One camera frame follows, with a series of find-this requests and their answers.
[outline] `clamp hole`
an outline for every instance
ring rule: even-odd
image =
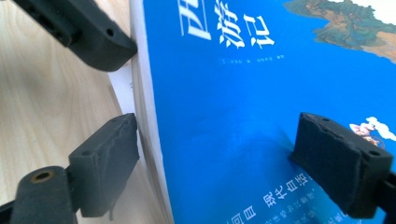
[[[114,36],[114,31],[113,31],[112,29],[107,29],[107,30],[106,30],[106,33],[107,33],[109,36]]]

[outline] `blue book cover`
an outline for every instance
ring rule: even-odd
[[[395,154],[394,11],[369,0],[144,1],[174,221],[380,223],[379,209],[343,214],[289,154],[301,112]]]

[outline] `wood grain surface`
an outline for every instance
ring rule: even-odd
[[[97,2],[129,34],[128,0]],[[33,170],[66,167],[67,156],[118,115],[106,73],[84,64],[16,4],[0,1],[0,204],[14,199],[19,181]],[[129,216],[118,223],[163,223],[141,163],[121,201],[120,213]]]

